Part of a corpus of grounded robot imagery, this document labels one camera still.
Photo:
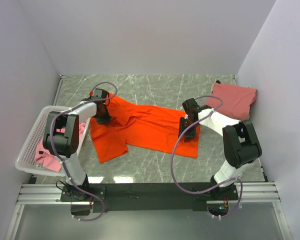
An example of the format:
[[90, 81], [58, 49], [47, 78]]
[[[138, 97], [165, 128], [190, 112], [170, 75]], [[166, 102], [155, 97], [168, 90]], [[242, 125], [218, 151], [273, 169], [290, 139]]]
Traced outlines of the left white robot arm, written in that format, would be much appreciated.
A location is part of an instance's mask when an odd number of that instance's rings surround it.
[[73, 110], [51, 111], [47, 115], [42, 145], [60, 161], [61, 169], [66, 176], [62, 190], [78, 201], [84, 201], [90, 195], [88, 176], [78, 158], [80, 124], [90, 118], [94, 118], [99, 124], [109, 123], [111, 120], [107, 109], [109, 103], [110, 93], [96, 88]]

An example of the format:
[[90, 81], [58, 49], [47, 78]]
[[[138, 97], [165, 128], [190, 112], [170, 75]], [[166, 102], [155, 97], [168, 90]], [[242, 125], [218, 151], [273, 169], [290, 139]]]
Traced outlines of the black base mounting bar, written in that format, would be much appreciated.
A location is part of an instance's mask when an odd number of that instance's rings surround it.
[[104, 201], [107, 211], [206, 211], [208, 201], [239, 199], [234, 184], [204, 194], [185, 193], [174, 183], [91, 183], [88, 191]]

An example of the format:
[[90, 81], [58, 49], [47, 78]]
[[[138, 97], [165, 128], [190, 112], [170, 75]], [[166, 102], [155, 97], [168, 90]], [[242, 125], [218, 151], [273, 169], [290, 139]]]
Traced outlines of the white plastic laundry basket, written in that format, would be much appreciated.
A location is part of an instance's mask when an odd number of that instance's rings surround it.
[[[23, 147], [17, 157], [17, 160], [15, 162], [15, 167], [20, 170], [31, 174], [37, 174], [37, 175], [45, 175], [45, 176], [52, 176], [52, 177], [66, 177], [64, 171], [61, 169], [59, 172], [55, 172], [52, 170], [49, 170], [45, 167], [43, 167], [41, 164], [38, 164], [35, 162], [35, 153], [36, 148], [41, 139], [43, 139], [43, 135], [46, 128], [47, 123], [47, 117], [48, 114], [51, 111], [57, 111], [57, 112], [64, 112], [66, 110], [73, 110], [75, 107], [66, 107], [66, 106], [53, 106], [49, 105], [44, 107], [37, 120], [35, 121], [25, 143], [23, 144]], [[79, 147], [77, 150], [77, 153], [79, 155], [79, 152], [81, 150], [84, 136], [86, 135], [90, 119], [85, 121], [85, 130], [83, 133], [83, 137], [81, 141], [79, 142]]]

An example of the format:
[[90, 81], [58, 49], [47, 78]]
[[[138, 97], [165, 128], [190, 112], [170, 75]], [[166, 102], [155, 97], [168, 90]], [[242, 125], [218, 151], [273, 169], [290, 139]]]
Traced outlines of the orange polo shirt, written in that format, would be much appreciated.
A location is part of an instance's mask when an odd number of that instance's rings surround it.
[[134, 104], [118, 96], [109, 100], [107, 110], [111, 116], [109, 123], [90, 120], [90, 136], [100, 163], [128, 153], [128, 146], [197, 158], [198, 137], [176, 143], [180, 118], [185, 116], [183, 111]]

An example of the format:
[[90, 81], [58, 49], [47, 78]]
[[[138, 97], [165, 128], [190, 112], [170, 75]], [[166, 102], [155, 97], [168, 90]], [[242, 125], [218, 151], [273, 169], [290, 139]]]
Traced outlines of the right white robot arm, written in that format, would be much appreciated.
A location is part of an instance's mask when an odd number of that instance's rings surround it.
[[173, 177], [176, 186], [185, 193], [202, 195], [210, 193], [220, 200], [229, 188], [239, 180], [247, 166], [262, 155], [262, 148], [255, 128], [249, 120], [240, 121], [217, 112], [217, 107], [200, 106], [195, 98], [182, 103], [185, 117], [179, 120], [178, 139], [190, 142], [197, 137], [197, 127], [205, 126], [222, 136], [225, 161], [219, 171], [211, 177], [211, 186], [206, 190], [186, 190]]

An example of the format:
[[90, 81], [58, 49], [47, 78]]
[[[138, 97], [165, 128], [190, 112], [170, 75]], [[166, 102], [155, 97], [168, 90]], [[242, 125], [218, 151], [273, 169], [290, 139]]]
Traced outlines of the folded pink t shirt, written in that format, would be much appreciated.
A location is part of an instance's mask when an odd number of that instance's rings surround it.
[[205, 105], [215, 108], [219, 113], [240, 121], [248, 120], [250, 117], [250, 107], [257, 99], [256, 88], [242, 87], [233, 84], [215, 83], [212, 96], [218, 97], [223, 101], [209, 97]]

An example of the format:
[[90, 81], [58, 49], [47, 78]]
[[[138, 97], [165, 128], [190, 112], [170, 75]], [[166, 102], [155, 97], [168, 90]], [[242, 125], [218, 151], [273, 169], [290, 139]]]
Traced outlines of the crumpled pink shirt in basket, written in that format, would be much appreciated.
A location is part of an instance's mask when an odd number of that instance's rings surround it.
[[[79, 125], [79, 141], [82, 140], [82, 137], [84, 135], [84, 130], [86, 129], [86, 123], [82, 122]], [[65, 128], [57, 128], [56, 129], [58, 133], [64, 133]], [[59, 172], [62, 168], [60, 161], [54, 156], [51, 155], [50, 151], [45, 149], [43, 147], [43, 140], [41, 139], [36, 147], [35, 150], [35, 156], [34, 156], [34, 161], [37, 164], [41, 164], [44, 168], [54, 171], [54, 172]]]

